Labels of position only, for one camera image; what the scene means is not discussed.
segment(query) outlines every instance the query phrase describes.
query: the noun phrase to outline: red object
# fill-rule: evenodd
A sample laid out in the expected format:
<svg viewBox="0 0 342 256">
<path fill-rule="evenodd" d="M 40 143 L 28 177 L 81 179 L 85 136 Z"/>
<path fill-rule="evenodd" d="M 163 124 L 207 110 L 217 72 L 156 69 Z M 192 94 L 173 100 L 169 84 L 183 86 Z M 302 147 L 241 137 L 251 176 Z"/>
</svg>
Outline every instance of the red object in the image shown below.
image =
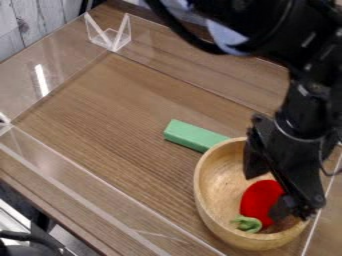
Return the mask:
<svg viewBox="0 0 342 256">
<path fill-rule="evenodd" d="M 240 214 L 260 220 L 263 228 L 274 224 L 268 211 L 283 195 L 280 184 L 274 180 L 255 182 L 244 191 L 240 200 Z"/>
</svg>

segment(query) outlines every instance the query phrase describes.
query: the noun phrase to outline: green object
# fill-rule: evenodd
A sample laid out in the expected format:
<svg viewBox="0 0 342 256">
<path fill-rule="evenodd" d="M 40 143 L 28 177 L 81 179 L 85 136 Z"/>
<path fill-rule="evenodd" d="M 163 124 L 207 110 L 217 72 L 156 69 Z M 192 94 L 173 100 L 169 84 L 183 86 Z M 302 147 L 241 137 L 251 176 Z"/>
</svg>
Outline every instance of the green object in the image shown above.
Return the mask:
<svg viewBox="0 0 342 256">
<path fill-rule="evenodd" d="M 175 119 L 164 130 L 165 140 L 204 153 L 219 142 L 229 139 L 215 132 L 199 128 Z"/>
<path fill-rule="evenodd" d="M 231 223 L 237 223 L 237 229 L 247 233 L 253 234 L 262 230 L 262 222 L 257 219 L 244 217 L 243 215 L 237 215 Z"/>
</svg>

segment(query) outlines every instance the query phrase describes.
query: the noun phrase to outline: bowl rim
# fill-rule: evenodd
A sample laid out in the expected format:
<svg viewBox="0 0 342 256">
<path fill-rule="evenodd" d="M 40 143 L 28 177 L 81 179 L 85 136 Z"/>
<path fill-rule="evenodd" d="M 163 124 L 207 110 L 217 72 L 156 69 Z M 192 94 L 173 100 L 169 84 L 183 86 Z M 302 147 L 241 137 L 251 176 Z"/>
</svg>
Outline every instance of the bowl rim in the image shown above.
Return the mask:
<svg viewBox="0 0 342 256">
<path fill-rule="evenodd" d="M 249 234 L 244 231 L 240 231 L 237 229 L 229 229 L 227 228 L 215 218 L 213 214 L 211 213 L 211 211 L 207 210 L 205 207 L 205 200 L 201 194 L 201 190 L 199 187 L 199 179 L 200 179 L 200 171 L 201 171 L 201 166 L 204 161 L 207 160 L 207 158 L 211 156 L 211 154 L 220 149 L 223 146 L 225 146 L 227 144 L 232 144 L 236 142 L 244 142 L 247 140 L 245 137 L 237 137 L 237 138 L 232 138 L 232 139 L 227 139 L 225 141 L 220 142 L 219 144 L 216 144 L 212 148 L 209 148 L 207 150 L 207 152 L 203 154 L 203 156 L 199 159 L 199 162 L 196 164 L 196 168 L 195 168 L 195 174 L 193 174 L 193 194 L 195 194 L 195 198 L 196 198 L 196 202 L 200 204 L 200 207 L 203 209 L 203 212 L 205 213 L 207 217 L 211 219 L 211 221 L 215 223 L 215 225 L 217 225 L 221 229 L 224 229 L 225 232 L 229 232 L 240 237 L 252 239 L 252 240 L 278 240 L 282 239 L 284 236 L 290 235 L 294 233 L 294 231 L 300 231 L 303 230 L 303 228 L 307 226 L 308 221 L 299 221 L 291 228 L 286 229 L 284 231 L 276 232 L 276 233 L 270 233 L 270 234 Z"/>
</svg>

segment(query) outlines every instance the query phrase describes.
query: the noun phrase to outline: green block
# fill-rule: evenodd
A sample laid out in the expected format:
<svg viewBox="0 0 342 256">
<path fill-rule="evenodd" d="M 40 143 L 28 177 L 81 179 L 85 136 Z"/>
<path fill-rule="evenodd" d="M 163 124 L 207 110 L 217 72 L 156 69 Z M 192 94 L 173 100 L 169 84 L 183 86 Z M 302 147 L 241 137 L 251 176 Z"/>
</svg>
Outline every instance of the green block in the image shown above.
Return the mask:
<svg viewBox="0 0 342 256">
<path fill-rule="evenodd" d="M 229 139 L 215 132 L 199 128 L 175 119 L 164 130 L 165 140 L 204 153 L 212 146 Z"/>
</svg>

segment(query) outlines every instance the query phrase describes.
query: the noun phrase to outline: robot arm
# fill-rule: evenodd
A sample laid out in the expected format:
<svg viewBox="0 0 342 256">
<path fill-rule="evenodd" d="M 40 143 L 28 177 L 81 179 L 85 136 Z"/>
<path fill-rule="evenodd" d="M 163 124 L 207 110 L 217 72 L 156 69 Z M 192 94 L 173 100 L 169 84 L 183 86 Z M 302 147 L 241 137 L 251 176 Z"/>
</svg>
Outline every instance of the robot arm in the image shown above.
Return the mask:
<svg viewBox="0 0 342 256">
<path fill-rule="evenodd" d="M 290 70 L 290 87 L 272 119 L 252 117 L 244 148 L 244 176 L 271 171 L 286 195 L 274 220 L 303 220 L 326 204 L 322 161 L 342 128 L 342 14 L 328 0 L 177 0 L 207 19 L 215 43 L 199 39 L 159 0 L 145 0 L 169 28 L 213 54 L 262 56 Z"/>
</svg>

